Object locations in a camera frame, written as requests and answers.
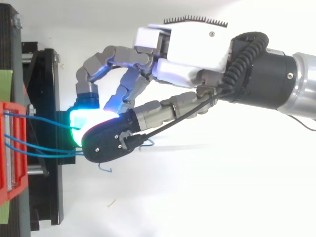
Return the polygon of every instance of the silver metal tube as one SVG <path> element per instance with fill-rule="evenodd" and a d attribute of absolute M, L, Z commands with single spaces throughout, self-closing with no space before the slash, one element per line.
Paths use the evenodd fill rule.
<path fill-rule="evenodd" d="M 39 174 L 44 174 L 39 164 L 28 165 L 28 175 L 39 175 Z"/>
<path fill-rule="evenodd" d="M 279 107 L 283 114 L 316 119 L 316 56 L 295 53 L 297 79 L 292 94 Z"/>
<path fill-rule="evenodd" d="M 4 132 L 5 134 L 12 136 L 13 133 L 13 118 L 9 115 L 4 116 Z M 13 142 L 9 138 L 5 138 L 7 144 L 13 145 Z M 9 147 L 5 147 L 5 163 L 6 163 L 6 181 L 7 190 L 11 191 L 15 184 L 15 172 L 14 172 L 14 152 Z"/>
<path fill-rule="evenodd" d="M 28 64 L 31 62 L 33 58 L 33 54 L 32 53 L 23 53 L 22 54 L 22 63 L 23 64 Z"/>

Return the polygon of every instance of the glowing green object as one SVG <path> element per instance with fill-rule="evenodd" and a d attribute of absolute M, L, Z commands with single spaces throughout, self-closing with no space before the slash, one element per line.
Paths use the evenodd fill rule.
<path fill-rule="evenodd" d="M 82 146 L 81 139 L 83 135 L 95 125 L 119 116 L 111 111 L 102 109 L 79 109 L 70 112 L 70 126 L 78 127 L 80 130 L 71 129 L 73 140 L 78 146 Z"/>

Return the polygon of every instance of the robotic hand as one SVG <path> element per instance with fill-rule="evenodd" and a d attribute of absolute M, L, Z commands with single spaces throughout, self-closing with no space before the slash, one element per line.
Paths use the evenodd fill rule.
<path fill-rule="evenodd" d="M 259 32 L 230 39 L 226 28 L 227 23 L 204 17 L 165 20 L 139 28 L 134 48 L 108 46 L 86 60 L 77 71 L 75 106 L 98 108 L 94 82 L 111 69 L 128 70 L 104 107 L 119 118 L 85 133 L 85 157 L 92 162 L 122 157 L 174 124 L 205 114 L 217 99 L 316 119 L 316 57 L 268 49 L 268 37 Z M 134 108 L 151 80 L 197 92 Z M 149 134 L 133 135 L 167 121 L 172 122 Z"/>

